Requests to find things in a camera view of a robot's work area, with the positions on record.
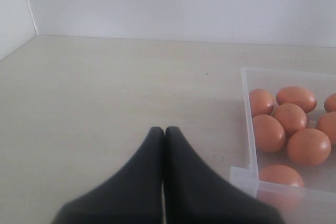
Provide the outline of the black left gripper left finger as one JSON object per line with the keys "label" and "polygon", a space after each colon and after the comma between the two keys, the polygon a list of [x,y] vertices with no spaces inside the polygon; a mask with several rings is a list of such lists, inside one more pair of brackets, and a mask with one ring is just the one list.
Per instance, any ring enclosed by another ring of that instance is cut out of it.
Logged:
{"label": "black left gripper left finger", "polygon": [[150,128],[118,172],[63,205],[53,223],[162,223],[163,143],[163,130]]}

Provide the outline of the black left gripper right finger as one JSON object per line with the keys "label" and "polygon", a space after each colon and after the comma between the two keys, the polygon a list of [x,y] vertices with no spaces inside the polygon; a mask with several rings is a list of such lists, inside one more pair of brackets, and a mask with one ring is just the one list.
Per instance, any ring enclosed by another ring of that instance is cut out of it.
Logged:
{"label": "black left gripper right finger", "polygon": [[214,172],[182,131],[165,131],[163,187],[167,223],[283,223],[280,213]]}

